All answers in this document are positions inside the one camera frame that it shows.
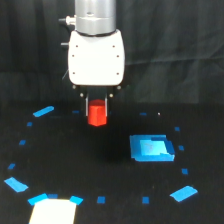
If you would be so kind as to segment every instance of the blue square tile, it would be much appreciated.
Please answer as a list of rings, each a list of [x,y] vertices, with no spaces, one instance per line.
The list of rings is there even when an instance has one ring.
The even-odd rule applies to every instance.
[[[15,167],[15,164],[14,163],[11,163],[8,167],[9,170],[12,170],[13,168]]]
[[[27,123],[27,127],[31,127],[32,125],[33,125],[32,122],[28,122],[28,123]]]
[[[57,199],[58,198],[58,195],[57,194],[48,194],[47,196],[50,199]]]
[[[175,127],[175,131],[180,131],[180,128],[179,127]]]
[[[97,203],[98,204],[104,204],[105,203],[105,197],[102,197],[102,196],[98,197]]]
[[[21,140],[20,142],[19,142],[19,145],[25,145],[26,144],[26,140]]]
[[[182,145],[179,145],[178,147],[180,151],[184,151],[184,147]]]
[[[182,169],[182,174],[188,175],[188,170],[187,169]]]
[[[149,197],[143,197],[142,204],[149,204]]]

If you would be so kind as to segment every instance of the blue marker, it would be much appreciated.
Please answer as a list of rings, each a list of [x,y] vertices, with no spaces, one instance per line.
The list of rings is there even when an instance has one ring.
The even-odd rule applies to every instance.
[[[99,196],[97,199],[98,204],[104,204],[105,203],[105,197]]]
[[[47,113],[51,112],[52,110],[54,110],[54,107],[52,107],[52,106],[50,106],[50,107],[46,107],[46,108],[44,108],[44,109],[42,109],[42,110],[39,110],[39,111],[33,113],[33,115],[34,115],[35,117],[40,117],[40,116],[42,116],[42,115],[44,115],[44,114],[47,114]]]
[[[19,142],[19,145],[25,145],[26,144],[26,140],[21,140],[20,142]]]
[[[142,204],[149,204],[149,197],[143,197]]]

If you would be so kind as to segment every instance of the black floor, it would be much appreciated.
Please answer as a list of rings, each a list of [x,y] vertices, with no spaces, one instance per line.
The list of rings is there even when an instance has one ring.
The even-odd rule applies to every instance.
[[[55,106],[53,112],[32,115],[49,105]],[[56,104],[2,109],[0,223],[27,224],[33,209],[27,200],[43,193],[83,198],[75,224],[224,223],[224,107],[117,104],[102,127],[89,126],[82,114],[72,114],[78,109]],[[138,134],[167,135],[175,161],[130,159],[129,136]],[[26,144],[19,146],[22,139]],[[10,163],[16,164],[13,170],[8,170]],[[16,193],[4,183],[10,177],[29,188]],[[187,185],[198,194],[181,203],[169,196]],[[106,203],[97,204],[98,196],[105,196]],[[143,196],[150,198],[149,205],[142,204]]]

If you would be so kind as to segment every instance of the blue tape strip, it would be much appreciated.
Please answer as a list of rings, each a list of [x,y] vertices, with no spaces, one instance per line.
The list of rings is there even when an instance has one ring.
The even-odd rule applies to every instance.
[[[48,199],[47,195],[46,194],[41,194],[41,195],[38,195],[34,198],[29,199],[28,202],[31,205],[35,205],[37,202],[45,200],[45,199]]]
[[[9,165],[8,169],[9,169],[9,170],[12,170],[12,169],[15,167],[15,165],[16,165],[16,164],[11,163],[11,164]]]
[[[182,145],[179,145],[178,147],[180,151],[184,151],[184,147]]]
[[[48,194],[47,197],[50,199],[57,199],[58,195],[57,194]]]
[[[28,123],[27,123],[27,127],[31,127],[32,125],[33,125],[32,122],[28,122]]]
[[[97,199],[97,203],[98,204],[104,204],[105,203],[105,197],[99,196],[98,199]]]
[[[179,127],[175,127],[175,131],[180,131],[180,128]]]
[[[4,180],[6,184],[8,184],[14,191],[22,192],[25,191],[28,187],[25,184],[20,183],[14,177],[11,177],[7,180]]]
[[[188,170],[187,169],[182,169],[182,174],[188,175]]]
[[[180,202],[184,199],[196,194],[198,191],[194,189],[193,187],[186,186],[174,193],[172,193],[170,196],[173,197],[176,201]]]
[[[142,204],[149,204],[149,197],[143,197]]]
[[[26,144],[26,140],[21,140],[20,142],[19,142],[19,145],[25,145]]]
[[[33,115],[34,115],[35,117],[40,117],[40,116],[42,116],[42,115],[44,115],[44,114],[47,114],[47,113],[51,112],[52,110],[54,110],[54,107],[49,106],[49,107],[46,107],[46,108],[44,108],[44,109],[42,109],[42,110],[39,110],[39,111],[33,113]]]
[[[77,205],[80,205],[82,203],[83,199],[82,198],[75,197],[75,196],[72,196],[70,198],[70,201],[73,202],[73,203],[75,203],[75,204],[77,204]]]

